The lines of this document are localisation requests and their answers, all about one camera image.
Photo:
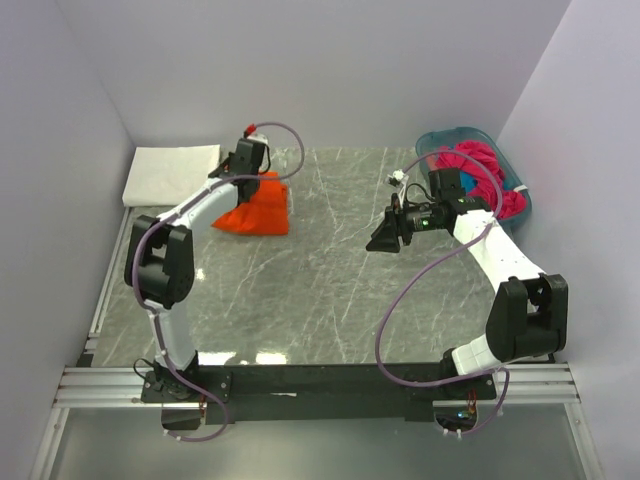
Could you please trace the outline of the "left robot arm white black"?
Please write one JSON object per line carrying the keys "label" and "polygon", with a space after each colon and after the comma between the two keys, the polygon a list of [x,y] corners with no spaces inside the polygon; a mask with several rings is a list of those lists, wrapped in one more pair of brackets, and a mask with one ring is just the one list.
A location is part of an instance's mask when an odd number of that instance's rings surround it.
{"label": "left robot arm white black", "polygon": [[189,332],[186,298],[195,281],[194,237],[258,191],[263,163],[270,162],[268,140],[251,134],[220,161],[204,184],[186,200],[133,224],[124,272],[146,311],[155,343],[149,387],[176,401],[193,399],[200,388],[199,362]]}

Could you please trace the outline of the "orange t-shirt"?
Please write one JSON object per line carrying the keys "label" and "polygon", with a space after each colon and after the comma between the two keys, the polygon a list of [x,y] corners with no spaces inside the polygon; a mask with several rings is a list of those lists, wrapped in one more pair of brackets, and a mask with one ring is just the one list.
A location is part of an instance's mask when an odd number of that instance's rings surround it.
{"label": "orange t-shirt", "polygon": [[287,235],[288,186],[276,180],[277,176],[277,172],[263,173],[259,188],[251,199],[221,216],[211,226],[236,235]]}

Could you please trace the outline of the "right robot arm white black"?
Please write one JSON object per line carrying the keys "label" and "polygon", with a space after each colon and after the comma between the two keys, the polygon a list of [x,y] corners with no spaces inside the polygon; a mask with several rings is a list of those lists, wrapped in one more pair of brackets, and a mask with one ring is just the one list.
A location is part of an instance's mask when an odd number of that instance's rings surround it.
{"label": "right robot arm white black", "polygon": [[518,248],[499,224],[497,208],[466,194],[457,169],[430,172],[432,199],[422,204],[407,200],[404,171],[395,171],[389,181],[400,190],[392,194],[367,251],[397,253],[416,233],[445,230],[459,243],[451,253],[470,252],[488,278],[494,300],[483,334],[444,355],[438,380],[405,380],[379,362],[385,377],[408,388],[440,387],[447,397],[460,399],[481,375],[525,357],[565,348],[567,281],[559,274],[545,273]]}

